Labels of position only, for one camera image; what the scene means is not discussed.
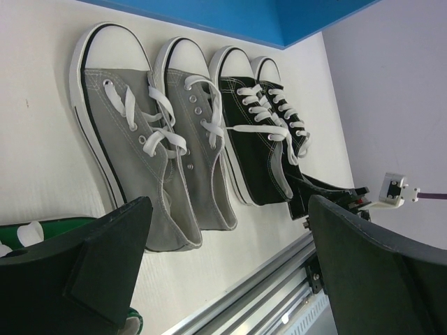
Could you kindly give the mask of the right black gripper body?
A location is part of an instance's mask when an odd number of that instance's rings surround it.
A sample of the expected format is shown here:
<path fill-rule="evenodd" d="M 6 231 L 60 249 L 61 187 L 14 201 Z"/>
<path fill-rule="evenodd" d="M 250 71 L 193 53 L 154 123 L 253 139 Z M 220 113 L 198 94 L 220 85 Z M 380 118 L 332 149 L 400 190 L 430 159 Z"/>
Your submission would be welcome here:
<path fill-rule="evenodd" d="M 345 209 L 358 215 L 366 221 L 370 221 L 371 216 L 369 210 L 366 208 L 366 206 L 371 203 L 366 198 L 366 195 L 369 193 L 368 187 L 354 188 L 351 189 L 351 192 L 352 195 L 349 196 Z"/>

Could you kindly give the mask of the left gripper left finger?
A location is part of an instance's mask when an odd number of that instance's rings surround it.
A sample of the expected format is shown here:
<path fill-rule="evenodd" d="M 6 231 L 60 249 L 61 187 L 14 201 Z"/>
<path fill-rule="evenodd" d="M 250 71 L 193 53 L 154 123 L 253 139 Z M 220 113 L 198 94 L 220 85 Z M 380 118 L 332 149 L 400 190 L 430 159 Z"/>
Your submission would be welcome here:
<path fill-rule="evenodd" d="M 1 257 L 2 334 L 118 334 L 152 218 L 140 197 Z"/>

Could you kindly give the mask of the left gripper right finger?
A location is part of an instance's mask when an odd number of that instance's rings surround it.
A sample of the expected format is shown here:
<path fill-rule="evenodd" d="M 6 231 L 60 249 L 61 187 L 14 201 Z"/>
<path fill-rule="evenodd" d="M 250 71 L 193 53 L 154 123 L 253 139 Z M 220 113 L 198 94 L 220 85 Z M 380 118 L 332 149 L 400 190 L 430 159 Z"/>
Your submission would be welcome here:
<path fill-rule="evenodd" d="M 339 334 L 445 334 L 446 250 L 320 195 L 309 223 Z"/>

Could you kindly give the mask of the black sneaker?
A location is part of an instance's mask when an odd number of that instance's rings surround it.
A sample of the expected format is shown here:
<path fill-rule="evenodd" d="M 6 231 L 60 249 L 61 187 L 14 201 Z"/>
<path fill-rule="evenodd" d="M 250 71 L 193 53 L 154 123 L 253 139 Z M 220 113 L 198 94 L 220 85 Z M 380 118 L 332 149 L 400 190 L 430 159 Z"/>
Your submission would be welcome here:
<path fill-rule="evenodd" d="M 286 140 L 284 172 L 287 177 L 303 179 L 298 159 L 307 155 L 310 133 L 306 130 L 298 111 L 286 100 L 276 62 L 269 57 L 261 56 L 251 61 L 251 68 L 256 82 L 262 88 L 261 102 L 280 118 L 282 126 L 287 127 L 291 134 Z"/>
<path fill-rule="evenodd" d="M 247 54 L 225 46 L 212 57 L 209 72 L 221 93 L 225 157 L 241 203 L 263 206 L 293 197 L 282 167 L 289 132 L 262 101 Z"/>

